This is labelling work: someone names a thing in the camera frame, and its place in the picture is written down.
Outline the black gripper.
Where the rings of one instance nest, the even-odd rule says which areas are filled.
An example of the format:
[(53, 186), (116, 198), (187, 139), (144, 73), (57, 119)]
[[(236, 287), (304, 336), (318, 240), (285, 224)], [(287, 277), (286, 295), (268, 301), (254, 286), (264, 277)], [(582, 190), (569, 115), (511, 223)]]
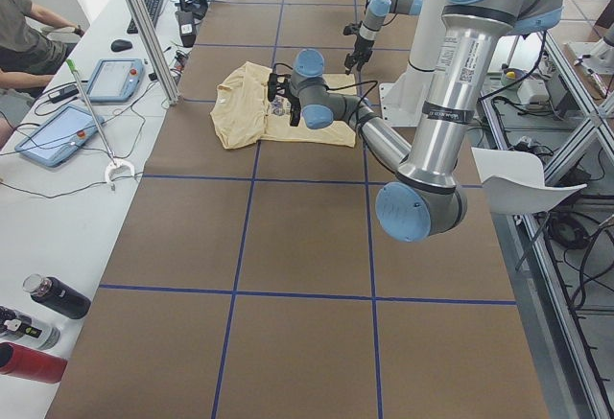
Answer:
[(271, 72), (267, 80), (267, 99), (272, 107), (281, 109), (283, 101), (290, 105), (290, 126), (297, 127), (301, 118), (301, 106), (298, 97), (290, 91), (291, 76)]
[(369, 61), (374, 45), (374, 32), (361, 22), (346, 25), (342, 33), (356, 36), (354, 50), (345, 57), (343, 64), (345, 73), (350, 74), (353, 67), (363, 67)]

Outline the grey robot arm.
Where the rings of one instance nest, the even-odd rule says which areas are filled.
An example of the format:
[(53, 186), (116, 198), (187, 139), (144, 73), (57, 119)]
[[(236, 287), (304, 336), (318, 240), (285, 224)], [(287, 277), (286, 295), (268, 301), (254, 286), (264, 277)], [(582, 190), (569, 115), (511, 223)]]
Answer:
[(563, 0), (442, 0), (444, 34), (434, 41), (436, 63), (413, 141), (406, 141), (367, 100), (334, 92), (323, 78), (324, 60), (300, 51), (290, 74), (270, 74), (267, 94), (286, 98), (292, 126), (322, 129), (347, 123), (371, 153), (394, 173), (376, 199), (382, 228), (401, 242), (418, 242), (456, 227), (466, 198), (453, 171), (473, 118), (496, 45), (506, 35), (554, 27)]
[(370, 60), (376, 37), (385, 25), (389, 14), (394, 16), (419, 15), (424, 0), (366, 0), (363, 19), (350, 23), (343, 28), (344, 35), (354, 35), (353, 52), (345, 56), (344, 70), (350, 74), (353, 69), (361, 71)]

